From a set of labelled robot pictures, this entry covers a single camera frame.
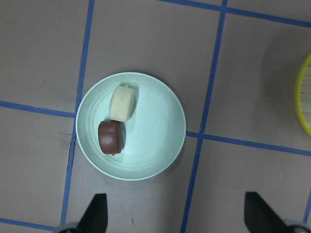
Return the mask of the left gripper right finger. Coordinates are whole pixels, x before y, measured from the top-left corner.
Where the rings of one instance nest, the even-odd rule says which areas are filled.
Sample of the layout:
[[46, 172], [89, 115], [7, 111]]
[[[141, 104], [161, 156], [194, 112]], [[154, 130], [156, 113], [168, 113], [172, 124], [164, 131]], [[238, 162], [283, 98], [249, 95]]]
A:
[[244, 223], [251, 233], [309, 233], [300, 223], [286, 222], [265, 202], [257, 192], [244, 196]]

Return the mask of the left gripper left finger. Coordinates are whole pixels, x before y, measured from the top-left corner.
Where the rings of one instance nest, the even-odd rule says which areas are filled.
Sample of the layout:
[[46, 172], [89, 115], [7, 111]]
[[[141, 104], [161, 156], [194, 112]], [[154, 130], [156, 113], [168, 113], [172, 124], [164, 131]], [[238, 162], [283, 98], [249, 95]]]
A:
[[107, 195], [95, 194], [79, 222], [57, 227], [55, 233], [105, 233], [107, 230]]

